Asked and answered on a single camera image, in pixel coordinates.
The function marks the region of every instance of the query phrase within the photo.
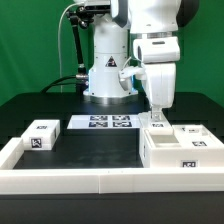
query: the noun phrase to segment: table surface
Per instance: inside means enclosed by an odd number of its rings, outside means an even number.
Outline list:
[[[74,93],[20,94],[0,107],[0,148],[34,119],[59,119],[53,151],[25,152],[15,169],[141,167],[138,130],[67,130],[72,115],[138,114],[144,95],[123,105],[84,102]],[[176,93],[171,124],[203,124],[224,142],[224,109],[203,94]],[[1,223],[223,223],[224,192],[0,196]]]

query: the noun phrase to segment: white box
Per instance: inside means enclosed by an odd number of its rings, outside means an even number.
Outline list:
[[[140,133],[144,167],[223,167],[224,145],[203,125],[173,125],[171,135]]]
[[[24,150],[51,150],[59,133],[59,120],[34,120],[21,136]]]

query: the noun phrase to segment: small white box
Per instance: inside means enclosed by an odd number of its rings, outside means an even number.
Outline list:
[[[21,136],[24,150],[51,150],[59,133],[59,120],[34,120]]]

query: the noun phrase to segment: white container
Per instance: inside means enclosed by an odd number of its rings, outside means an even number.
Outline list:
[[[173,125],[173,134],[140,133],[140,157],[144,167],[223,167],[224,145],[203,125]]]

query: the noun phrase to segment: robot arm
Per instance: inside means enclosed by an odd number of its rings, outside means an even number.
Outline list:
[[[176,16],[180,4],[181,0],[111,0],[114,20],[130,29],[131,34],[137,34],[133,54],[142,68],[137,78],[142,80],[155,121],[162,119],[162,108],[171,107],[173,103],[174,62],[180,59],[180,49],[172,32],[178,29]],[[131,75],[130,68],[126,68],[120,72],[120,78],[127,77],[127,72]]]

